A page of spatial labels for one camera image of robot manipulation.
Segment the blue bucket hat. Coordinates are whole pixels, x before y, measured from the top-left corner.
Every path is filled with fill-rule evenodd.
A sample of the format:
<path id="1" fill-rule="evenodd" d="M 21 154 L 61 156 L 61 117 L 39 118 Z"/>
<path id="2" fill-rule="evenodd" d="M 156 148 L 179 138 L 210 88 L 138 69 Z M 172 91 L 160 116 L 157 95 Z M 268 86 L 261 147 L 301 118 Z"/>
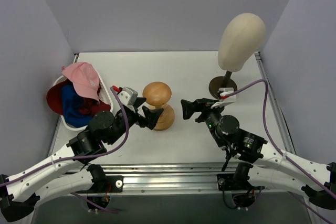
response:
<path id="1" fill-rule="evenodd" d="M 88 125 L 93 118 L 89 115 L 81 114 L 79 108 L 84 104 L 84 98 L 79 96 L 73 85 L 68 84 L 61 89 L 62 115 L 67 124 L 79 128 Z"/>

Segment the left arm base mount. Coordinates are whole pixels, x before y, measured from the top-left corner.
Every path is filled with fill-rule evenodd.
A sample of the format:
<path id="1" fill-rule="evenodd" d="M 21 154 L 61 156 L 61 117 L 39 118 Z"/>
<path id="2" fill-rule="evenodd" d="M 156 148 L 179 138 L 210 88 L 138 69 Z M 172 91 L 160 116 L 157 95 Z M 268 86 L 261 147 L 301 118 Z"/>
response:
<path id="1" fill-rule="evenodd" d="M 103 196 L 87 197 L 96 205 L 106 209 L 111 200 L 111 193 L 123 192 L 123 176 L 108 176 L 100 165 L 89 165 L 86 169 L 92 175 L 93 185 L 88 190 L 88 194 L 103 193 Z"/>

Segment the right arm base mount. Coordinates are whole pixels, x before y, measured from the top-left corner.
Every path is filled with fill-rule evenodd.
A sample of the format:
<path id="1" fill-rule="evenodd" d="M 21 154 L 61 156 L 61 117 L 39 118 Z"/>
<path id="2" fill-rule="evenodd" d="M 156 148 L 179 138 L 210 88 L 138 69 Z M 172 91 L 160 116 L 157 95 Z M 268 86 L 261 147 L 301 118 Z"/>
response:
<path id="1" fill-rule="evenodd" d="M 253 206 L 264 186 L 252 186 L 249 171 L 252 164 L 239 163 L 233 174 L 217 174 L 218 190 L 222 192 L 225 206 L 231 210 L 248 211 Z"/>

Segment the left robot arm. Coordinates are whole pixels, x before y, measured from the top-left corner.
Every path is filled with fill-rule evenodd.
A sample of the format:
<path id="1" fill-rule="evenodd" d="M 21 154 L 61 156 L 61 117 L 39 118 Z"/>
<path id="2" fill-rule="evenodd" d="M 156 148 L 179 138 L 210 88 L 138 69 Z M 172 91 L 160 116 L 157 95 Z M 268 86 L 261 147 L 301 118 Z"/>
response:
<path id="1" fill-rule="evenodd" d="M 154 129 L 163 109 L 150 110 L 121 106 L 117 115 L 98 112 L 85 130 L 38 164 L 15 175 L 1 175 L 1 213 L 8 222 L 30 215 L 35 207 L 63 194 L 105 188 L 107 177 L 94 159 L 108 155 L 105 144 L 128 138 L 129 128 Z"/>

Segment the pink baseball cap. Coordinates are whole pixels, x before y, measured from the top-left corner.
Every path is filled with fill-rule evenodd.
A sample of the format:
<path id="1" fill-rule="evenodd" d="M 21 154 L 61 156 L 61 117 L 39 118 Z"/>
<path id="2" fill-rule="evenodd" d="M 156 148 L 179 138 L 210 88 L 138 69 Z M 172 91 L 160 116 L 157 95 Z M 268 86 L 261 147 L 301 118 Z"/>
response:
<path id="1" fill-rule="evenodd" d="M 76 93 L 99 103 L 99 75 L 87 62 L 76 62 L 62 69 L 62 75 L 70 80 Z"/>

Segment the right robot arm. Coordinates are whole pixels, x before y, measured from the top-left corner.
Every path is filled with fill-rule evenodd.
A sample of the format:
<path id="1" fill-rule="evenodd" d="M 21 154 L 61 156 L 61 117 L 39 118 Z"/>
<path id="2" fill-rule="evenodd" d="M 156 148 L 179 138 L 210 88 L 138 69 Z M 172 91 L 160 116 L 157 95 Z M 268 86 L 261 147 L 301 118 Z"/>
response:
<path id="1" fill-rule="evenodd" d="M 227 159 L 241 161 L 233 175 L 236 187 L 274 186 L 300 194 L 320 208 L 335 210 L 335 163 L 320 164 L 285 150 L 240 128 L 232 115 L 222 115 L 224 106 L 212 99 L 181 100 L 183 119 L 198 112 L 197 123 L 205 123 Z"/>

